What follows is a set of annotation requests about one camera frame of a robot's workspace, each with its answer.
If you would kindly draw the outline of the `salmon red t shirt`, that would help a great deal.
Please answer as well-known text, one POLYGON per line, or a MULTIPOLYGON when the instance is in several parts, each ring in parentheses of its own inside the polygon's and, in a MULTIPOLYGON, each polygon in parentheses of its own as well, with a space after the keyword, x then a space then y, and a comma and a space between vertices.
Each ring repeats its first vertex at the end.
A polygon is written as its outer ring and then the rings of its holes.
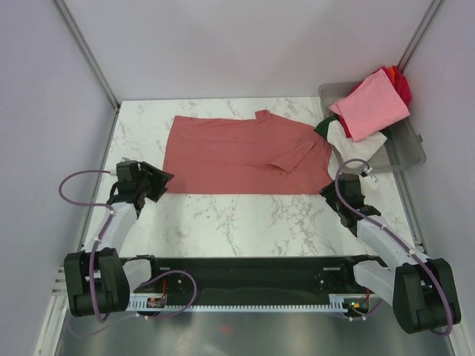
POLYGON ((254 119, 176 116, 163 168, 173 194, 314 195, 332 181, 330 155, 311 125, 267 110, 254 119))

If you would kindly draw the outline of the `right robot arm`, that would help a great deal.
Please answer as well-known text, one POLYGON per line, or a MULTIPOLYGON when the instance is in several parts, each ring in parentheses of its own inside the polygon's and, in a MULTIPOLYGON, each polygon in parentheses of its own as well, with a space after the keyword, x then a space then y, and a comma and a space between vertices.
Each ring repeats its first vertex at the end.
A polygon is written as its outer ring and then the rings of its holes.
POLYGON ((408 334, 427 330, 450 334, 462 319, 450 264, 429 258, 397 235, 381 212, 365 203, 359 176, 342 174, 320 195, 341 224, 379 257, 344 269, 339 275, 341 286, 351 292, 364 287, 376 293, 392 307, 408 334))

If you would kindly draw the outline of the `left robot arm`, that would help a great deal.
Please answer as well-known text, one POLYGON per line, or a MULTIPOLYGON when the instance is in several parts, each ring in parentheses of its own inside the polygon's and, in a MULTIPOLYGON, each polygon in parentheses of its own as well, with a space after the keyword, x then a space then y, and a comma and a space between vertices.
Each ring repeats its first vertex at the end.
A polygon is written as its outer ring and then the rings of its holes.
POLYGON ((158 202, 174 178, 171 173, 136 160, 119 162, 115 170, 107 173, 115 176, 116 181, 105 203, 87 204, 64 195, 65 183, 84 171, 67 176, 59 185, 64 201, 105 209, 102 227, 92 241, 81 251, 69 253, 63 263, 70 313, 74 317, 95 316, 101 323, 109 314, 127 309, 131 287, 119 250, 146 201, 158 202))

